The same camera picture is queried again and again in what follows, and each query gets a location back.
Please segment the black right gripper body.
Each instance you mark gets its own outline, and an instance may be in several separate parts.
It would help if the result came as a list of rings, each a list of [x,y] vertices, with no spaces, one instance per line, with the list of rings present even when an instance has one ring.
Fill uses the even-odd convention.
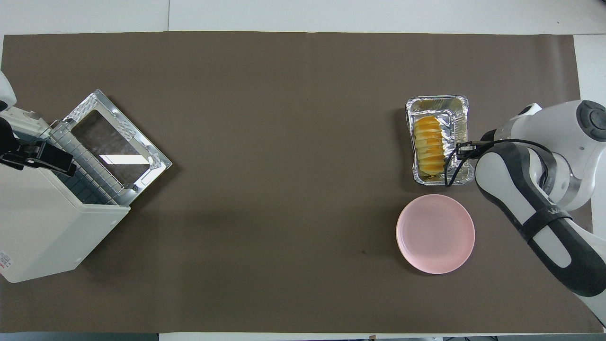
[[[456,144],[456,158],[458,160],[476,159],[482,155],[481,149],[484,141],[469,141]]]

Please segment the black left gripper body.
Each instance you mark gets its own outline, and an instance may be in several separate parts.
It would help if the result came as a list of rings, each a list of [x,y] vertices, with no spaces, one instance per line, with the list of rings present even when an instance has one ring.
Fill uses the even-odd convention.
[[[38,154],[42,147],[42,142],[27,142],[16,138],[9,122],[0,119],[0,156],[1,164],[9,168],[24,170],[29,168],[43,168],[43,164],[38,159]]]

